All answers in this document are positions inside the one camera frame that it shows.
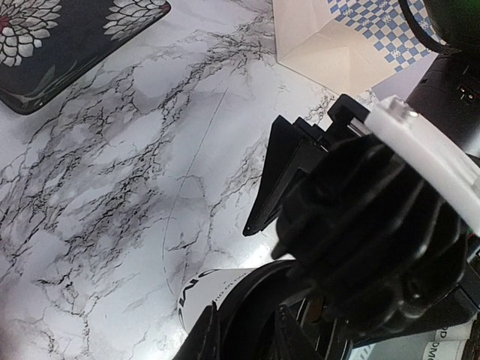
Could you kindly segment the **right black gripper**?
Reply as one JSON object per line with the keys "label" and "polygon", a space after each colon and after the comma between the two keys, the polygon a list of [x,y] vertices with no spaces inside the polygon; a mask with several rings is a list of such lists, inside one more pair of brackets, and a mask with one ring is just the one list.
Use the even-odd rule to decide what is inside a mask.
{"label": "right black gripper", "polygon": [[242,234],[263,231],[309,174],[285,200],[286,210],[396,207],[393,184],[382,183],[391,172],[393,151],[373,134],[358,136],[349,129],[353,122],[363,125],[369,114],[342,94],[328,111],[333,123],[327,132],[303,118],[290,123],[279,115],[271,125],[259,190]]}

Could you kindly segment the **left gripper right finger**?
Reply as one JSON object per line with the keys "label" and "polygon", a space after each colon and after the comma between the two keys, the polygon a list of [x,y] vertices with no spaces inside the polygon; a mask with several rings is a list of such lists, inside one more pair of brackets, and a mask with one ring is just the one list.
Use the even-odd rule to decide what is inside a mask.
{"label": "left gripper right finger", "polygon": [[275,358],[291,360],[323,358],[313,348],[290,309],[283,304],[275,310]]}

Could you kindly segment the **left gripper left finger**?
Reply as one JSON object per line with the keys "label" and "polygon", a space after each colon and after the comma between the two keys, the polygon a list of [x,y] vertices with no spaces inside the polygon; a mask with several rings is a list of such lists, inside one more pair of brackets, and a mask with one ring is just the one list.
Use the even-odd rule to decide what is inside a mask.
{"label": "left gripper left finger", "polygon": [[216,305],[200,314],[174,360],[215,360],[220,358],[221,324]]}

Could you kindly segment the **black plastic cup lid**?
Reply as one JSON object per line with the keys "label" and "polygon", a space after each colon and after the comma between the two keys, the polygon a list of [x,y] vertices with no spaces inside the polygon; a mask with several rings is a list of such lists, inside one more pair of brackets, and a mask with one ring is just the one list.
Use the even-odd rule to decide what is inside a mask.
{"label": "black plastic cup lid", "polygon": [[276,359],[275,310],[286,305],[322,359],[348,359],[353,342],[342,333],[339,320],[322,320],[317,339],[312,341],[291,307],[309,296],[313,284],[308,280],[290,280],[287,273],[292,260],[270,262],[255,273],[253,288],[241,306],[228,314],[220,309],[219,359]]}

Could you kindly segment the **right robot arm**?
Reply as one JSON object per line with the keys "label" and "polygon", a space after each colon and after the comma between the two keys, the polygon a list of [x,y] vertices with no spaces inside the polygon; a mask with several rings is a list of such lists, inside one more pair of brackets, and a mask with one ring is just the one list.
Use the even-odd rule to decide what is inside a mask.
{"label": "right robot arm", "polygon": [[[407,2],[400,9],[419,42],[437,56],[406,102],[419,111],[474,161],[479,160],[479,2],[426,1],[437,43],[414,19]],[[327,130],[303,118],[289,123],[278,116],[271,126],[259,191],[242,231],[252,236],[278,215],[292,188],[312,172],[331,147],[361,137],[368,110],[342,94],[328,110]]]}

